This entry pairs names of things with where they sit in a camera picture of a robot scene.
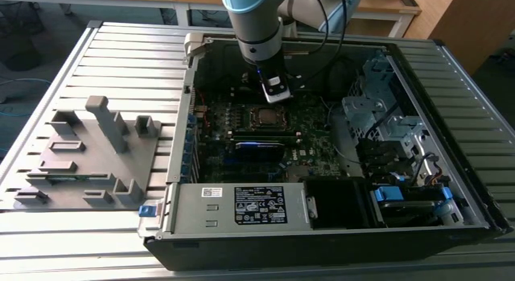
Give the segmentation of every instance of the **wooden cabinet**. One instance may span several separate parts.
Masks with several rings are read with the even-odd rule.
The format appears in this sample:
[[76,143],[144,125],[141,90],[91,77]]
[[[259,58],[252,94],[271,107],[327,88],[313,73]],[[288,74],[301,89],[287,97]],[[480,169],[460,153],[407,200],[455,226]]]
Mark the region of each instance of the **wooden cabinet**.
[[415,0],[423,12],[404,37],[440,39],[472,74],[515,27],[515,0]]

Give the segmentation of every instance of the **table leg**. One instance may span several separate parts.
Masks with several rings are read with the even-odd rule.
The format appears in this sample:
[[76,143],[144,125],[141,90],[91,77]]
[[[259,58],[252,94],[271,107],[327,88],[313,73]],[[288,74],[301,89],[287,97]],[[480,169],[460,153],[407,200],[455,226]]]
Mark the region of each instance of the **table leg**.
[[70,15],[73,12],[72,12],[72,4],[58,4],[58,6],[61,7],[61,11],[62,13],[68,16]]
[[415,15],[412,14],[403,14],[399,18],[399,20],[395,22],[393,28],[389,32],[388,37],[392,38],[401,38],[404,37],[405,30],[409,27],[409,23]]
[[175,12],[177,13],[177,25],[181,27],[189,27],[192,19],[188,3],[176,2]]

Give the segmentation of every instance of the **gray 3d printed part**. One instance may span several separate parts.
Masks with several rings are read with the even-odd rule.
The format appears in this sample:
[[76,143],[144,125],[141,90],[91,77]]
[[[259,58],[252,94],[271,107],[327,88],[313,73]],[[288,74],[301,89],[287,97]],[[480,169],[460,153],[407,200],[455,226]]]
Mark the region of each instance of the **gray 3d printed part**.
[[117,180],[112,194],[123,204],[139,204],[141,202],[143,191],[135,180],[131,180],[128,187],[121,180]]
[[137,121],[123,121],[117,112],[107,114],[117,132],[125,129],[120,136],[127,150],[116,153],[96,120],[81,121],[73,111],[57,111],[50,122],[57,134],[41,153],[40,167],[26,174],[45,198],[21,191],[16,209],[136,209],[143,203],[161,123],[141,116],[137,125]]
[[136,133],[139,137],[156,137],[157,130],[155,129],[153,121],[151,116],[137,116],[136,117]]
[[89,96],[86,102],[86,111],[93,113],[99,122],[99,127],[109,140],[112,147],[117,153],[123,153],[127,149],[127,142],[123,139],[123,130],[120,130],[120,114],[116,113],[115,117],[107,109],[108,99],[105,96]]
[[82,199],[91,206],[105,206],[112,202],[112,197],[104,189],[84,190]]
[[49,145],[49,150],[52,150],[54,153],[57,152],[78,152],[84,151],[86,149],[85,145],[80,140],[72,140],[72,141],[56,141],[52,142]]
[[36,188],[20,189],[16,193],[14,200],[22,204],[44,204],[48,196]]

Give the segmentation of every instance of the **blue cable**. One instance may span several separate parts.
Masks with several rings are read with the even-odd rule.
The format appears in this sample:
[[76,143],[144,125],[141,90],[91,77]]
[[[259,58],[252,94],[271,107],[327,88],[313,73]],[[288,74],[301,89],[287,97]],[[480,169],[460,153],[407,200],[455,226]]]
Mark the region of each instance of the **blue cable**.
[[44,82],[45,84],[48,84],[48,86],[52,84],[50,81],[44,80],[44,79],[37,79],[37,78],[20,78],[20,79],[6,80],[5,82],[1,82],[0,85],[4,85],[4,84],[10,83],[10,82],[16,82],[16,81],[38,81],[38,82]]
[[[16,81],[37,81],[37,82],[44,82],[48,86],[52,84],[50,81],[48,80],[44,80],[44,79],[38,79],[38,78],[20,78],[20,79],[10,79],[10,80],[6,80],[4,82],[0,83],[0,86],[4,85],[4,84],[8,84],[8,83],[12,83],[12,82],[16,82]],[[13,116],[13,117],[22,117],[22,116],[29,116],[29,114],[10,114],[10,113],[4,113],[4,112],[0,112],[0,115],[2,116]]]
[[29,114],[10,114],[10,113],[0,112],[0,115],[2,115],[2,116],[13,116],[13,117],[22,117],[22,116],[29,116],[32,114],[30,113]]

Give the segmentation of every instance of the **wooden desk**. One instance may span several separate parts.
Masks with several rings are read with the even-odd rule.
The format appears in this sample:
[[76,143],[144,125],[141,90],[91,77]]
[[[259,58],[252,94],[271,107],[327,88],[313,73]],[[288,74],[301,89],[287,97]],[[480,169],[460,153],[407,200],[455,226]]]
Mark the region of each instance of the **wooden desk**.
[[[213,5],[207,9],[224,10],[221,0],[175,0],[187,2],[191,9],[196,4]],[[349,34],[403,37],[412,18],[420,14],[420,7],[404,5],[403,0],[361,0],[348,26]]]
[[[191,26],[191,10],[225,10],[221,0],[12,0],[56,2],[58,4],[115,5],[129,7],[172,8],[177,12],[179,26]],[[361,0],[349,33],[401,37],[419,7],[405,6],[401,0]]]

